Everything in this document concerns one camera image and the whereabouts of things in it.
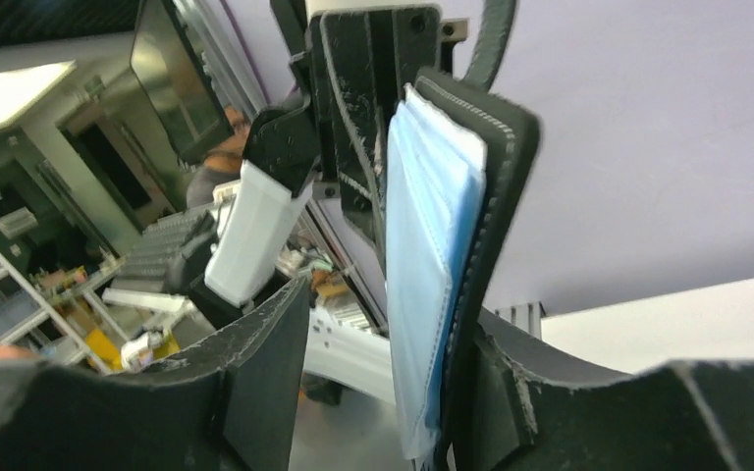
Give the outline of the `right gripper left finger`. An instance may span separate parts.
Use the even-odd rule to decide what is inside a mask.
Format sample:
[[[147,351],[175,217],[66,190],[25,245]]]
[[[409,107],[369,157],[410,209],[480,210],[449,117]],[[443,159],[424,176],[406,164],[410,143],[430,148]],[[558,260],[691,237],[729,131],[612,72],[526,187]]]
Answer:
[[[0,470],[285,470],[309,282],[139,373],[0,360]]]

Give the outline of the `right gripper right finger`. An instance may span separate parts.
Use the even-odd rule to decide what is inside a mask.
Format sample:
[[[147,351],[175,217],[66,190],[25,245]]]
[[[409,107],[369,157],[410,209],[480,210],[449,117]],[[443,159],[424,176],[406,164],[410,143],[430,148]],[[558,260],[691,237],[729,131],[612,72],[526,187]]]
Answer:
[[[624,374],[483,312],[455,367],[460,470],[754,470],[754,360]]]

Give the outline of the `black leather card holder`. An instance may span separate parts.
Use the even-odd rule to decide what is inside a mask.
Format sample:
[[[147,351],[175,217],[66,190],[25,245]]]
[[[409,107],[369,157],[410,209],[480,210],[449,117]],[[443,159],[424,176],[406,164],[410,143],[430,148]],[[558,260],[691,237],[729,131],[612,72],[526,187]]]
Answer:
[[[541,140],[491,92],[517,5],[488,1],[463,78],[421,68],[389,126],[385,273],[405,458],[440,470],[468,380],[469,342]]]

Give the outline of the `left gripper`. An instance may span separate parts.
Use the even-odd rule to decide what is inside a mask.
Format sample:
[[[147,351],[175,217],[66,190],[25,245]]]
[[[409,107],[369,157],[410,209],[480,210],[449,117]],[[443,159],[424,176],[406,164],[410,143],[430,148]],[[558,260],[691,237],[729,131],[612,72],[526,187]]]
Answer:
[[[321,175],[342,190],[347,222],[386,263],[386,139],[404,86],[422,67],[453,69],[468,37],[466,19],[443,19],[433,3],[325,9],[273,1],[291,54],[294,108],[272,126],[282,149],[269,174],[299,194]]]

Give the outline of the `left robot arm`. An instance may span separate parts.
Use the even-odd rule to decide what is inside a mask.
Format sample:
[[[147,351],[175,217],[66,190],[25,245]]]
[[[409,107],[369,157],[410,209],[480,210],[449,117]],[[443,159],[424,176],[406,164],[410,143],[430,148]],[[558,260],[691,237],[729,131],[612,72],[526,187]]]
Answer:
[[[414,73],[440,65],[441,12],[422,1],[272,9],[296,91],[254,119],[226,220],[176,257],[168,286],[185,288],[216,327],[189,354],[214,360],[225,396],[251,407],[294,398],[304,373],[394,403],[385,338],[311,309],[304,278],[263,291],[316,177],[341,186],[352,223],[384,250],[387,111]]]

